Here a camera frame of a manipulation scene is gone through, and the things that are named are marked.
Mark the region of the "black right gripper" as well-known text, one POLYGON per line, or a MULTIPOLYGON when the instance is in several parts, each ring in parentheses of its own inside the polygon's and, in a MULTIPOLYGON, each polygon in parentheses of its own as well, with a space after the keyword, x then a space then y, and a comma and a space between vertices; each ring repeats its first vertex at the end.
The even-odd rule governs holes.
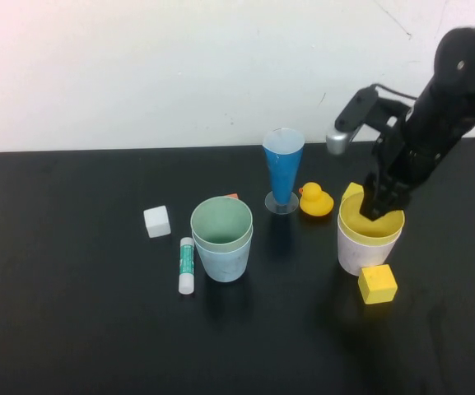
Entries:
POLYGON ((461 109, 373 109, 364 124, 380 133, 373 146, 376 167, 363 183, 360 213, 379 219, 404 210, 463 136, 461 109))

